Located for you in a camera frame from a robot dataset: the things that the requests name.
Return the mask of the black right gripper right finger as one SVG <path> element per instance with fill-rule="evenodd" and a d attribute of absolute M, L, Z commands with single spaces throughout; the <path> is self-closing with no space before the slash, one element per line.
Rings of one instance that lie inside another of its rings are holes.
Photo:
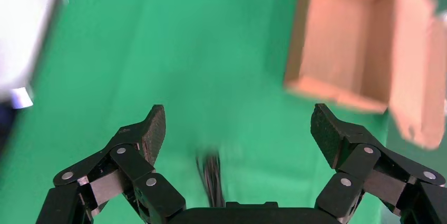
<path fill-rule="evenodd" d="M 315 105 L 310 132 L 335 171 L 316 209 L 348 223 L 369 193 L 401 223 L 446 223 L 441 174 L 386 148 L 364 126 L 338 119 L 324 104 Z"/>

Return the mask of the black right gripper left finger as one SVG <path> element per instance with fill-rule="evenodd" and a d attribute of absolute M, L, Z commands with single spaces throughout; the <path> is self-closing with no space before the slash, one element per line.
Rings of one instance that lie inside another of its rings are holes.
<path fill-rule="evenodd" d="M 37 223 L 92 223 L 118 195 L 144 223 L 168 223 L 186 202 L 154 167 L 165 133 L 162 105 L 154 105 L 143 121 L 119 128 L 103 149 L 54 177 Z"/>

